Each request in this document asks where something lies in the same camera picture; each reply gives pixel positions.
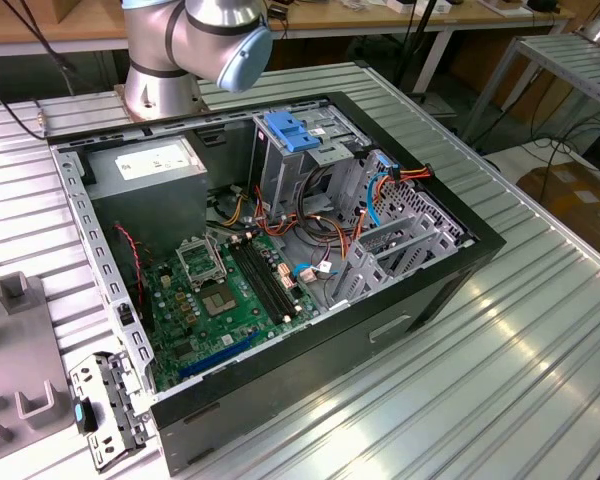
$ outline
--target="sticker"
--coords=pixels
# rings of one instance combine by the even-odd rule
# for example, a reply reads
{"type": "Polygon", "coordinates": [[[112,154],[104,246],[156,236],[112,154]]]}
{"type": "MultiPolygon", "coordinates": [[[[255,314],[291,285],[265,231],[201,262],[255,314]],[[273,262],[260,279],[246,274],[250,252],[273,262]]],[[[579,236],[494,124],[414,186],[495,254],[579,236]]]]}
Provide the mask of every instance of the sticker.
{"type": "Polygon", "coordinates": [[[582,200],[584,203],[598,203],[600,200],[589,190],[580,190],[575,192],[576,195],[582,200]]]}
{"type": "Polygon", "coordinates": [[[327,262],[326,260],[321,261],[318,264],[318,271],[322,273],[329,273],[331,271],[331,262],[327,262]]]}
{"type": "Polygon", "coordinates": [[[576,180],[578,180],[576,177],[573,176],[571,172],[565,172],[563,170],[555,171],[553,172],[553,174],[560,180],[562,180],[564,183],[575,182],[576,180]]]}
{"type": "Polygon", "coordinates": [[[191,163],[177,145],[167,145],[120,155],[116,159],[116,165],[122,178],[133,180],[176,168],[188,167],[191,163]]]}

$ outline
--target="blue latch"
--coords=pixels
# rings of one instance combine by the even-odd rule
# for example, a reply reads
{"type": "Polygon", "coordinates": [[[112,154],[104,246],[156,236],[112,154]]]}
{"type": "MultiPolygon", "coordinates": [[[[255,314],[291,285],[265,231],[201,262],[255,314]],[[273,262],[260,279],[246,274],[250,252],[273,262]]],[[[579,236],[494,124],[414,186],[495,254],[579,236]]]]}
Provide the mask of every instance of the blue latch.
{"type": "Polygon", "coordinates": [[[289,112],[267,113],[264,119],[290,152],[300,152],[320,146],[320,139],[309,135],[302,122],[289,112]]]}

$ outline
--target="expansion slot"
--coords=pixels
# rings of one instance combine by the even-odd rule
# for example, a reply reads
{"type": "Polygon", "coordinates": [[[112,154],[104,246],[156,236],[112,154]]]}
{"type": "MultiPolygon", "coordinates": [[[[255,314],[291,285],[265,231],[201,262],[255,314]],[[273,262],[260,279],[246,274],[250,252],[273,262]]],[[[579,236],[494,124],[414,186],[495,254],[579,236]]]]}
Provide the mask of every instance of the expansion slot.
{"type": "Polygon", "coordinates": [[[274,324],[288,322],[296,310],[258,251],[249,242],[231,245],[229,251],[274,324]]]}
{"type": "Polygon", "coordinates": [[[191,375],[203,372],[206,369],[218,365],[219,363],[222,363],[231,357],[235,357],[237,354],[242,353],[245,350],[249,350],[249,348],[251,347],[251,340],[255,339],[259,334],[260,332],[254,332],[244,340],[241,340],[240,342],[236,343],[235,345],[231,345],[230,347],[227,347],[224,350],[220,350],[219,352],[216,352],[213,355],[196,363],[187,365],[186,367],[178,371],[180,379],[182,380],[184,378],[190,377],[191,375]]]}

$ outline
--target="cardboard box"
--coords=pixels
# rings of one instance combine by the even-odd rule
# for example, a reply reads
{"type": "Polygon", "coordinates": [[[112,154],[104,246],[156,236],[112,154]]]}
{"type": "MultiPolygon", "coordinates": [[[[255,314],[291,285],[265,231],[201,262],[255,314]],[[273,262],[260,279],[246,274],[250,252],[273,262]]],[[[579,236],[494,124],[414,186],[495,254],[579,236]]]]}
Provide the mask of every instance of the cardboard box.
{"type": "MultiPolygon", "coordinates": [[[[11,5],[27,18],[19,0],[11,0],[11,5]]],[[[60,23],[80,0],[27,0],[27,5],[37,23],[60,23]]],[[[0,1],[0,15],[10,15],[13,12],[0,1]]]]}
{"type": "MultiPolygon", "coordinates": [[[[538,200],[546,171],[532,170],[518,187],[538,200]]],[[[578,162],[552,166],[542,205],[600,252],[600,179],[594,173],[578,162]]]]}

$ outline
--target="motherboard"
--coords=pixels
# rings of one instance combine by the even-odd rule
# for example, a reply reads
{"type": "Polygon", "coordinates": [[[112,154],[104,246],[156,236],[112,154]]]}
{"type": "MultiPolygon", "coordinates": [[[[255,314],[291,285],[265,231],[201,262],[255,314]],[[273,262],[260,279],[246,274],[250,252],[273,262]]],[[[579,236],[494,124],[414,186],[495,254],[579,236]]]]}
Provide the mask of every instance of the motherboard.
{"type": "Polygon", "coordinates": [[[312,298],[304,287],[289,283],[285,267],[280,252],[262,235],[238,244],[186,247],[145,269],[153,312],[147,333],[158,391],[317,316],[312,298]],[[219,266],[226,272],[220,276],[219,266]],[[284,298],[276,297],[281,292],[284,298]]]}

